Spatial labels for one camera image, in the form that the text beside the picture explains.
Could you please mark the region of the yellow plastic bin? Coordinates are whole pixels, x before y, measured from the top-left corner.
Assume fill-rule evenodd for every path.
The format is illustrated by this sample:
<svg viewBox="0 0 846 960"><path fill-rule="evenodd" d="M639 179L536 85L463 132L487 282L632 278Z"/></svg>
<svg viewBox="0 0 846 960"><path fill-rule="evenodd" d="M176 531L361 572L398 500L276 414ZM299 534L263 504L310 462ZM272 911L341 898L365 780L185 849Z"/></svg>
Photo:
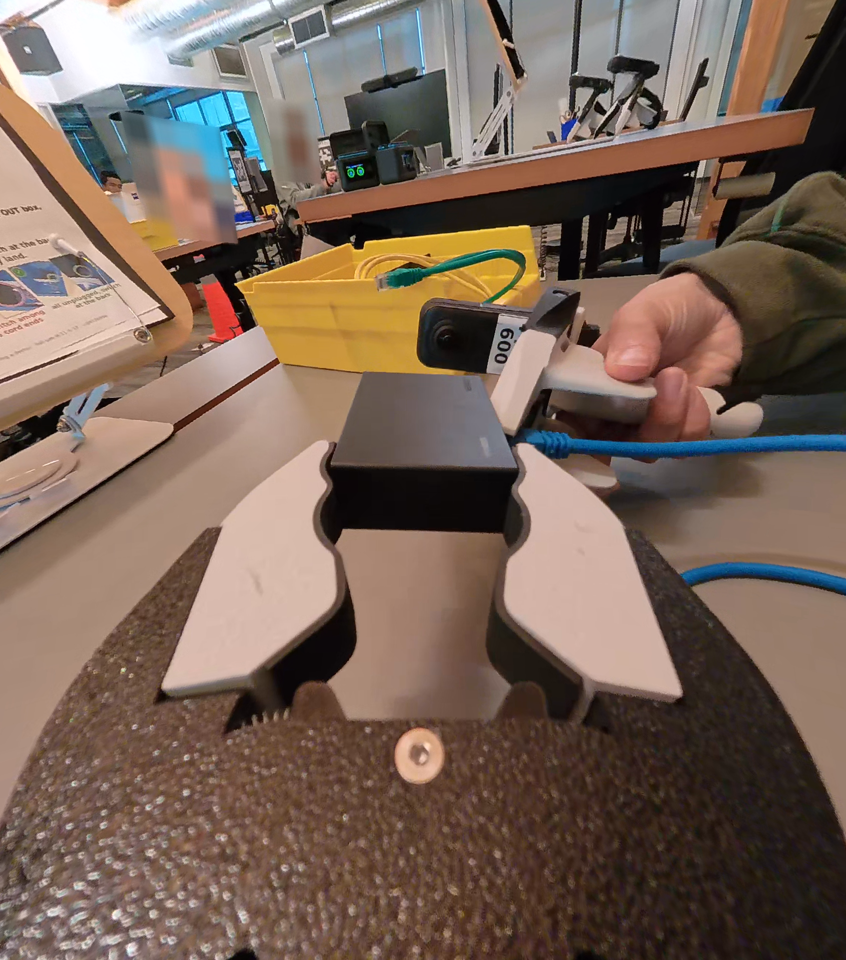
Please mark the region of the yellow plastic bin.
<svg viewBox="0 0 846 960"><path fill-rule="evenodd" d="M516 251L516 263L466 264L398 290L377 277L397 269L427 269L489 250ZM502 292L500 306L529 308L542 293L537 245L528 225L429 234L335 246L237 284L257 325L286 366L362 374L425 374L417 357L420 312L431 299L482 304Z"/></svg>

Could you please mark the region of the power station with green display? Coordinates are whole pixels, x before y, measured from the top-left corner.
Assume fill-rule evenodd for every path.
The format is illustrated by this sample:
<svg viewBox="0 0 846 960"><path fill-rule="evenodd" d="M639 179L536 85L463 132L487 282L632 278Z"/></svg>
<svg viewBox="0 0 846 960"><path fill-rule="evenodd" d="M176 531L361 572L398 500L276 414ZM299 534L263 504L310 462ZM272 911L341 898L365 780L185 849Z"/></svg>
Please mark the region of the power station with green display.
<svg viewBox="0 0 846 960"><path fill-rule="evenodd" d="M343 192L372 188L381 184L375 149L345 153L335 160L335 166Z"/></svg>

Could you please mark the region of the silver ventilation duct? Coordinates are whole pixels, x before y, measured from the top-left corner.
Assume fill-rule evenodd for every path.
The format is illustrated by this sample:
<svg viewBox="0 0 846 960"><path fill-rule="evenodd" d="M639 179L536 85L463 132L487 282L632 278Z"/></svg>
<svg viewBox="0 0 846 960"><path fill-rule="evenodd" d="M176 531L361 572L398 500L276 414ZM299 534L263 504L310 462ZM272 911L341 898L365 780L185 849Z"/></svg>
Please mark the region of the silver ventilation duct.
<svg viewBox="0 0 846 960"><path fill-rule="evenodd" d="M135 39L158 41L169 58L187 61L278 27L307 5L307 1L133 1L114 13Z"/></svg>

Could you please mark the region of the ceiling vent grille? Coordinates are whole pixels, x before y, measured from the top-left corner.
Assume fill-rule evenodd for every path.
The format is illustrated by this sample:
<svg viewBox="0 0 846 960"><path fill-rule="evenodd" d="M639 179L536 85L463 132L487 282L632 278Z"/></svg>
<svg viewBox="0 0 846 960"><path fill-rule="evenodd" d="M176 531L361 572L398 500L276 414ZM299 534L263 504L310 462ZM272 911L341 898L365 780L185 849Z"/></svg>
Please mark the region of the ceiling vent grille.
<svg viewBox="0 0 846 960"><path fill-rule="evenodd" d="M305 48L332 35L332 18L325 5L298 12L286 21L292 47Z"/></svg>

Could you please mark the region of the instruction sheet on stand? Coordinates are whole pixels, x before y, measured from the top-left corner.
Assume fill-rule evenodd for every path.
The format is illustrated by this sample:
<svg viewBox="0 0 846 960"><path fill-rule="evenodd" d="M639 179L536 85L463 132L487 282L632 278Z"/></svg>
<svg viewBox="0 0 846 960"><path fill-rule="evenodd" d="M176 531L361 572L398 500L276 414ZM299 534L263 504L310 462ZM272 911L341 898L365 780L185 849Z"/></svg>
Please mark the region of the instruction sheet on stand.
<svg viewBox="0 0 846 960"><path fill-rule="evenodd" d="M36 132L38 113L1 84L0 110L26 135ZM51 128L45 124L44 131ZM0 463L0 551L169 438L172 427L165 422L118 419L115 426L91 427L87 420L107 385L174 351L192 327L189 303L176 281L53 131L50 145L37 153L62 175L79 205L172 316L0 383L0 431L64 406L61 425L50 437Z"/></svg>

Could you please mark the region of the black ethernet switch box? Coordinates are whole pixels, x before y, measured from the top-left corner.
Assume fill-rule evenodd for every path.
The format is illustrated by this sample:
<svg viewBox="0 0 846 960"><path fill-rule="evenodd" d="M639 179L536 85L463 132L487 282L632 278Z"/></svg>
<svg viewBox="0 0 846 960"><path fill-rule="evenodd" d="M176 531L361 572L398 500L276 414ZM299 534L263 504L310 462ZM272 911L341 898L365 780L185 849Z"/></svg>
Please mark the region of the black ethernet switch box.
<svg viewBox="0 0 846 960"><path fill-rule="evenodd" d="M501 534L519 468L475 375L366 372L329 475L344 530Z"/></svg>

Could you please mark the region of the printed instruction sheets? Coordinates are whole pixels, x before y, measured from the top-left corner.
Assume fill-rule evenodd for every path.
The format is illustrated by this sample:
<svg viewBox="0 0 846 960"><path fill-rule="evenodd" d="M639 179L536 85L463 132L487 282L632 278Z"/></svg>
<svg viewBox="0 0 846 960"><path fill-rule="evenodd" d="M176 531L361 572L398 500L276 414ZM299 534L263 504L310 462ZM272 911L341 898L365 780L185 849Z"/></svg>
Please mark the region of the printed instruction sheets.
<svg viewBox="0 0 846 960"><path fill-rule="evenodd" d="M172 313L0 109L0 383Z"/></svg>

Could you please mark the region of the black monitor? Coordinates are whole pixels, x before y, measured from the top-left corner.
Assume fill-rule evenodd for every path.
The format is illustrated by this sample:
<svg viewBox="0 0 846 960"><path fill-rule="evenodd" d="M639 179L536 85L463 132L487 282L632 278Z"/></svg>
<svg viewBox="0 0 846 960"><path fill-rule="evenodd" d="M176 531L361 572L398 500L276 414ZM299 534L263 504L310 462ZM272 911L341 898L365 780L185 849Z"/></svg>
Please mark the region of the black monitor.
<svg viewBox="0 0 846 960"><path fill-rule="evenodd" d="M344 97L352 129L366 121L385 124L391 141L427 148L441 144L444 159L453 156L446 71L421 74L407 68L365 81Z"/></svg>

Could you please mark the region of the black power station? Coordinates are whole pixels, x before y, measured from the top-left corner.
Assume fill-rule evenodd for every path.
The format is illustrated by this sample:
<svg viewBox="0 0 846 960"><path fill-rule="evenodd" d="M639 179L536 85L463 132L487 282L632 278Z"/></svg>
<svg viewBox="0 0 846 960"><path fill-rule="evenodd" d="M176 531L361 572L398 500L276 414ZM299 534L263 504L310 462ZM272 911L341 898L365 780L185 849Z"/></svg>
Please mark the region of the black power station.
<svg viewBox="0 0 846 960"><path fill-rule="evenodd" d="M381 186L411 182L420 174L416 149L407 142L380 146L375 152L375 160Z"/></svg>

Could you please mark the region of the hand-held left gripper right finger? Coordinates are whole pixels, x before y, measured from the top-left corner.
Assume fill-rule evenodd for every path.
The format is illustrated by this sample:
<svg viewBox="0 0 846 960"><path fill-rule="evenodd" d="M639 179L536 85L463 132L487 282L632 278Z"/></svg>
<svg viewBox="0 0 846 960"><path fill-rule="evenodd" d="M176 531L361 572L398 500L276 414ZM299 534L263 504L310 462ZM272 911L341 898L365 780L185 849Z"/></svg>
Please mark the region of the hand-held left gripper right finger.
<svg viewBox="0 0 846 960"><path fill-rule="evenodd" d="M606 504L533 446L518 476L486 636L491 665L533 684L549 718L581 720L599 693L684 695L626 531Z"/></svg>

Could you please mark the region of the orange traffic cone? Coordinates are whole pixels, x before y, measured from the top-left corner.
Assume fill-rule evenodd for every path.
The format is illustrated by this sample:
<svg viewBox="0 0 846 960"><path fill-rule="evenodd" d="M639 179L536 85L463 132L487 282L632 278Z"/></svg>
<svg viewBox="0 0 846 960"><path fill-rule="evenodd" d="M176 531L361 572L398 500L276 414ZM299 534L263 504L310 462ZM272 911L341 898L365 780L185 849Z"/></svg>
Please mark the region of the orange traffic cone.
<svg viewBox="0 0 846 960"><path fill-rule="evenodd" d="M205 277L201 281L201 290L213 328L209 342L223 344L241 335L243 328L240 320L220 282L215 278Z"/></svg>

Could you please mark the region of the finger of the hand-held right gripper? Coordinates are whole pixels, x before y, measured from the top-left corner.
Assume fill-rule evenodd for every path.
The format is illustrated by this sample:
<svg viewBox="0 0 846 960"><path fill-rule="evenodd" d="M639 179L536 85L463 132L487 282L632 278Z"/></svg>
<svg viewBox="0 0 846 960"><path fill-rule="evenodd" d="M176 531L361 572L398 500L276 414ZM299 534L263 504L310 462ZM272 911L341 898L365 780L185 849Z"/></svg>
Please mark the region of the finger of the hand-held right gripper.
<svg viewBox="0 0 846 960"><path fill-rule="evenodd" d="M595 493L612 493L619 488L611 462L594 456L568 458L568 474Z"/></svg>
<svg viewBox="0 0 846 960"><path fill-rule="evenodd" d="M566 334L526 329L512 350L493 390L493 408L507 437L522 429L550 362L566 349Z"/></svg>

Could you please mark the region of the long wooden top desk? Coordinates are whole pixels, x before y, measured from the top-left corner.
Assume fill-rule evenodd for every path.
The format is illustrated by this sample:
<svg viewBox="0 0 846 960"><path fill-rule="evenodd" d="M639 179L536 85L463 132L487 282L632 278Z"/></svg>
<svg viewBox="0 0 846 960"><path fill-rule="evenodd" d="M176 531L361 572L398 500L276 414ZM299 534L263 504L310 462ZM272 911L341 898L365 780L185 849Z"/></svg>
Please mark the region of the long wooden top desk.
<svg viewBox="0 0 846 960"><path fill-rule="evenodd" d="M633 210L642 222L645 270L659 269L665 200L701 162L746 160L804 143L811 108L661 124L651 130L489 158L304 200L298 212L328 242L347 230L374 238L560 224L558 277L592 277L609 213Z"/></svg>

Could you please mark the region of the person's right hand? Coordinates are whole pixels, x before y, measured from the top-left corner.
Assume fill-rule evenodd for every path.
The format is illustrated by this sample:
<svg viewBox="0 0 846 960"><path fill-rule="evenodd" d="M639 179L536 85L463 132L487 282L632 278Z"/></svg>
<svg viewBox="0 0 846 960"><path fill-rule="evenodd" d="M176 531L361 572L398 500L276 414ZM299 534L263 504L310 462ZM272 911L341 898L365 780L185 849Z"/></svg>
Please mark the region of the person's right hand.
<svg viewBox="0 0 846 960"><path fill-rule="evenodd" d="M693 273L647 286L621 306L597 342L619 381L654 381L656 396L635 426L609 424L606 437L648 443L708 438L711 411L702 388L728 384L741 364L741 327L729 307Z"/></svg>

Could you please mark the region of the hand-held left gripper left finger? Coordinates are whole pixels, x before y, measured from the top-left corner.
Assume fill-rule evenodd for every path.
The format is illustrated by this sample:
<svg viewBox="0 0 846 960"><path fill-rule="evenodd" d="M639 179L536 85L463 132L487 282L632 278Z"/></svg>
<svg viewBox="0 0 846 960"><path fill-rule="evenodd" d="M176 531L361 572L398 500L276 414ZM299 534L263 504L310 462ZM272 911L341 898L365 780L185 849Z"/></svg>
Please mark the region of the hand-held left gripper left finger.
<svg viewBox="0 0 846 960"><path fill-rule="evenodd" d="M168 698L245 693L288 708L354 654L354 604L335 542L322 439L256 486L225 518L162 680Z"/></svg>

